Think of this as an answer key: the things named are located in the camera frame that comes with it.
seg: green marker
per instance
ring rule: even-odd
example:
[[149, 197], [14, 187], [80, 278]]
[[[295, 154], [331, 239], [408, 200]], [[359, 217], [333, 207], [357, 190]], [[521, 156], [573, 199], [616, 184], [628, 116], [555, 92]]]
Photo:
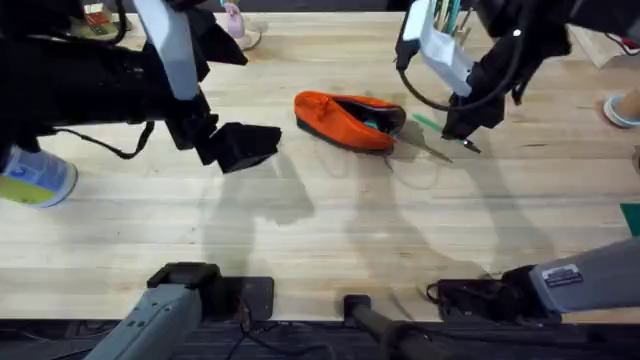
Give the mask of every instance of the green marker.
[[[413, 116], [414, 119], [416, 119], [419, 123], [421, 123], [422, 125], [430, 128], [431, 130], [437, 132], [437, 133], [442, 133], [443, 127], [438, 125], [438, 123], [431, 121], [429, 119], [427, 119], [426, 116], [422, 116], [420, 114], [412, 114], [411, 116]], [[464, 139], [464, 140], [460, 140], [460, 139], [456, 139], [455, 140], [458, 144], [466, 147], [467, 149], [480, 154], [481, 151], [480, 149], [478, 149], [470, 140]]]

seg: gray robot arm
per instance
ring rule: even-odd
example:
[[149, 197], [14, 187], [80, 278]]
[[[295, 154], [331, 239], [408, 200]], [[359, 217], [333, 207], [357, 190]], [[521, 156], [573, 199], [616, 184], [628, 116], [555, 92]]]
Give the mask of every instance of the gray robot arm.
[[131, 313], [85, 360], [163, 360], [202, 320], [197, 289], [162, 284], [148, 289]]
[[429, 285], [444, 320], [559, 322], [561, 314], [640, 306], [640, 239], [505, 272], [500, 279]]

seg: cable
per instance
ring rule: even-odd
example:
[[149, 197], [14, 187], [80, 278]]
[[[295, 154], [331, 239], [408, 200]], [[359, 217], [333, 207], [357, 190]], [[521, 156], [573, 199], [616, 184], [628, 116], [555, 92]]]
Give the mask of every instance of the cable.
[[24, 331], [24, 330], [18, 330], [18, 329], [0, 329], [0, 332], [11, 332], [11, 333], [17, 333], [20, 334], [24, 337], [27, 337], [29, 339], [33, 339], [33, 340], [38, 340], [38, 341], [53, 341], [53, 339], [50, 338], [46, 338], [44, 336], [40, 336], [40, 335], [36, 335], [33, 333], [30, 333], [28, 331]]
[[448, 338], [451, 340], [462, 340], [462, 341], [474, 341], [474, 342], [485, 342], [492, 344], [503, 344], [503, 345], [515, 345], [515, 346], [533, 346], [533, 347], [546, 347], [546, 348], [554, 348], [554, 349], [563, 349], [563, 350], [580, 350], [580, 351], [594, 351], [600, 353], [607, 354], [615, 354], [618, 356], [624, 356], [631, 359], [640, 359], [639, 356], [630, 355], [625, 351], [620, 351], [618, 349], [607, 347], [607, 346], [597, 346], [597, 345], [585, 345], [585, 344], [570, 344], [570, 343], [558, 343], [558, 342], [550, 342], [550, 341], [523, 341], [523, 340], [513, 340], [513, 339], [498, 339], [498, 338], [490, 338], [490, 337], [482, 337], [482, 336], [469, 336], [469, 335], [456, 335], [451, 334], [444, 331], [438, 330], [430, 330], [426, 329], [422, 326], [415, 325], [410, 322], [405, 321], [396, 321], [392, 323], [391, 326], [382, 334], [380, 338], [380, 346], [381, 351], [384, 351], [384, 356], [387, 359], [390, 359], [391, 347], [393, 345], [395, 338], [399, 335], [399, 333], [418, 333], [424, 335], [428, 338], [429, 341], [433, 342], [433, 336], [440, 336], [444, 338]]
[[[300, 357], [300, 356], [304, 356], [308, 353], [311, 353], [313, 351], [317, 351], [317, 350], [326, 350], [329, 353], [329, 358], [330, 360], [336, 360], [336, 353], [333, 350], [333, 347], [331, 347], [331, 345], [329, 344], [315, 344], [315, 345], [311, 345], [308, 346], [306, 348], [302, 348], [302, 349], [296, 349], [296, 350], [290, 350], [290, 349], [283, 349], [281, 347], [269, 344], [267, 342], [265, 342], [264, 340], [256, 337], [255, 335], [253, 335], [253, 332], [257, 332], [258, 330], [254, 329], [254, 325], [255, 323], [253, 322], [253, 318], [251, 315], [251, 308], [249, 307], [249, 304], [243, 299], [240, 299], [240, 305], [244, 308], [242, 309], [242, 314], [244, 314], [245, 316], [248, 317], [248, 321], [249, 321], [249, 329], [245, 329], [243, 326], [243, 320], [240, 321], [240, 331], [242, 332], [242, 337], [239, 338], [231, 347], [231, 350], [229, 351], [229, 353], [226, 356], [226, 360], [231, 360], [231, 358], [233, 357], [233, 355], [236, 353], [236, 351], [238, 350], [238, 348], [240, 347], [240, 344], [242, 344], [244, 342], [245, 339], [249, 339], [251, 341], [253, 341], [254, 343], [262, 346], [263, 348], [272, 351], [274, 353], [280, 354], [280, 355], [284, 355], [284, 356], [288, 356], [288, 357]], [[264, 332], [269, 332], [271, 330], [273, 330], [274, 328], [278, 327], [279, 324], [275, 324], [274, 326], [271, 326], [270, 328], [267, 328]]]
[[268, 349], [272, 352], [284, 355], [284, 356], [289, 356], [289, 357], [300, 357], [303, 355], [306, 355], [310, 352], [316, 351], [316, 350], [322, 350], [322, 349], [326, 349], [327, 352], [329, 353], [329, 358], [331, 360], [337, 360], [335, 351], [333, 350], [333, 348], [329, 345], [329, 344], [317, 344], [317, 345], [311, 345], [309, 347], [303, 348], [303, 349], [299, 349], [299, 350], [287, 350], [287, 349], [283, 349], [280, 347], [277, 347], [275, 345], [271, 345], [267, 342], [264, 342], [262, 339], [257, 338], [251, 334], [247, 334], [247, 338], [252, 340], [253, 342], [255, 342], [256, 344], [262, 346], [265, 349]]
[[636, 51], [636, 52], [631, 52], [629, 51], [629, 49], [627, 48], [627, 46], [625, 44], [622, 43], [622, 41], [614, 38], [613, 36], [611, 36], [611, 34], [609, 33], [604, 33], [604, 36], [606, 36], [609, 40], [613, 41], [614, 43], [616, 43], [618, 46], [620, 46], [620, 48], [622, 49], [622, 51], [624, 51], [625, 54], [629, 55], [629, 56], [637, 56], [638, 54], [640, 54], [640, 50]]
[[124, 160], [131, 160], [134, 157], [136, 157], [136, 155], [138, 155], [143, 149], [144, 147], [147, 145], [147, 141], [149, 141], [149, 136], [151, 136], [151, 133], [153, 133], [153, 129], [155, 128], [155, 124], [153, 121], [149, 121], [147, 122], [144, 130], [142, 130], [142, 133], [140, 134], [140, 138], [138, 139], [138, 144], [136, 145], [136, 149], [134, 152], [132, 153], [127, 153], [124, 152], [118, 148], [115, 148], [107, 143], [104, 143], [100, 140], [97, 140], [91, 136], [88, 135], [84, 135], [81, 134], [75, 130], [70, 130], [70, 129], [54, 129], [53, 133], [54, 134], [58, 134], [61, 132], [65, 132], [65, 133], [69, 133], [72, 135], [75, 135], [79, 138], [81, 138], [84, 141], [90, 142], [92, 144], [96, 144], [99, 146], [102, 146], [103, 148], [111, 151], [112, 153], [116, 154], [119, 158], [124, 159]]
[[56, 357], [52, 357], [49, 358], [47, 360], [63, 360], [63, 359], [68, 359], [70, 357], [74, 357], [74, 356], [78, 356], [80, 354], [86, 354], [88, 352], [91, 352], [91, 350], [93, 350], [93, 348], [91, 349], [84, 349], [84, 350], [78, 350], [78, 351], [74, 351], [74, 352], [70, 352], [68, 354], [64, 354], [64, 355], [60, 355], [60, 356], [56, 356]]
[[58, 39], [63, 39], [69, 42], [76, 42], [76, 43], [117, 45], [124, 39], [127, 33], [127, 13], [126, 13], [126, 9], [124, 8], [123, 0], [115, 0], [115, 4], [118, 11], [118, 33], [113, 38], [107, 39], [107, 40], [85, 39], [85, 38], [80, 38], [73, 35], [67, 35], [64, 33], [56, 33], [53, 36]]
[[402, 80], [402, 83], [407, 88], [407, 90], [409, 90], [411, 95], [413, 95], [416, 99], [420, 100], [425, 105], [432, 107], [436, 110], [440, 110], [444, 112], [469, 111], [469, 110], [477, 109], [483, 105], [486, 105], [489, 101], [492, 101], [495, 97], [497, 97], [498, 95], [501, 95], [504, 92], [504, 90], [507, 88], [507, 86], [509, 86], [509, 83], [513, 80], [513, 77], [516, 71], [518, 70], [518, 66], [520, 65], [520, 58], [522, 57], [522, 53], [524, 52], [525, 36], [527, 35], [527, 31], [529, 28], [530, 17], [531, 17], [530, 10], [525, 7], [522, 10], [522, 15], [520, 16], [520, 23], [518, 24], [518, 29], [514, 30], [513, 36], [516, 36], [515, 33], [517, 31], [519, 31], [520, 33], [519, 35], [517, 35], [518, 41], [513, 51], [513, 57], [511, 58], [511, 63], [509, 64], [509, 68], [507, 69], [507, 72], [504, 78], [502, 79], [500, 84], [498, 84], [498, 86], [495, 89], [493, 89], [487, 96], [485, 96], [484, 98], [474, 103], [463, 105], [463, 106], [455, 106], [455, 107], [442, 105], [442, 104], [436, 103], [433, 100], [427, 99], [418, 90], [416, 90], [413, 87], [413, 85], [411, 85], [411, 83], [409, 82], [409, 79], [407, 79], [407, 75], [405, 73], [405, 70], [403, 69], [398, 69], [400, 80]]

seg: black mount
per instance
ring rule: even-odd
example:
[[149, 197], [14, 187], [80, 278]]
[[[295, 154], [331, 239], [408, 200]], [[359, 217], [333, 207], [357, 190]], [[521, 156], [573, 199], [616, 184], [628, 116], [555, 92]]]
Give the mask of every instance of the black mount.
[[529, 279], [532, 269], [507, 271], [500, 280], [439, 280], [432, 300], [445, 322], [558, 324], [560, 315], [547, 310]]
[[487, 32], [490, 36], [500, 37], [500, 39], [480, 61], [474, 64], [467, 78], [467, 83], [472, 88], [471, 94], [467, 97], [453, 94], [449, 98], [449, 104], [456, 107], [475, 103], [498, 87], [511, 64], [517, 42], [521, 41], [520, 37], [524, 37], [521, 60], [515, 75], [503, 89], [503, 94], [496, 96], [486, 105], [472, 111], [449, 111], [447, 122], [442, 130], [444, 139], [467, 139], [481, 126], [493, 129], [504, 120], [504, 94], [511, 92], [515, 104], [520, 105], [529, 81], [542, 62], [550, 57], [571, 53], [571, 43], [566, 27], [547, 19], [544, 15], [528, 15], [533, 17], [529, 28], [523, 30], [518, 37], [512, 36], [512, 32], [517, 29], [515, 22], [517, 16], [520, 16], [523, 11], [523, 6], [520, 2], [508, 2], [515, 5], [507, 7], [507, 10], [500, 13], [501, 16], [493, 14], [498, 11], [493, 7], [502, 8], [503, 3], [503, 1], [486, 0], [478, 3], [477, 11]]
[[213, 321], [241, 319], [244, 308], [253, 320], [269, 320], [273, 314], [274, 281], [270, 277], [222, 277], [220, 268], [206, 263], [169, 263], [148, 281], [148, 288], [181, 284], [198, 290], [203, 318]]

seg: wooden table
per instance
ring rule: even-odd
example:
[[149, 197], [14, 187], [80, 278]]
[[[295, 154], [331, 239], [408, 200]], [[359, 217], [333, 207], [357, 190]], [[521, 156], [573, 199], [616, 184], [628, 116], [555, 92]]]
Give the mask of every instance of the wooden table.
[[[629, 236], [619, 204], [640, 201], [638, 131], [594, 109], [638, 84], [634, 68], [597, 71], [576, 46], [544, 64], [501, 126], [473, 135], [481, 155], [410, 123], [385, 163], [299, 130], [293, 98], [364, 94], [444, 123], [394, 70], [402, 14], [251, 18], [268, 30], [250, 64], [213, 65], [202, 89], [223, 121], [281, 127], [279, 154], [222, 176], [175, 150], [164, 126], [131, 161], [67, 135], [44, 139], [80, 179], [50, 209], [0, 202], [0, 318], [121, 318], [165, 263], [207, 261], [225, 275], [273, 276], [277, 319], [336, 319], [343, 295], [366, 293], [392, 318], [437, 320], [423, 299], [430, 282], [499, 275]], [[478, 58], [491, 42], [474, 27], [467, 48]], [[127, 43], [139, 46], [140, 35]], [[409, 76], [447, 99], [417, 58]], [[126, 125], [82, 130], [127, 149], [139, 135]]]

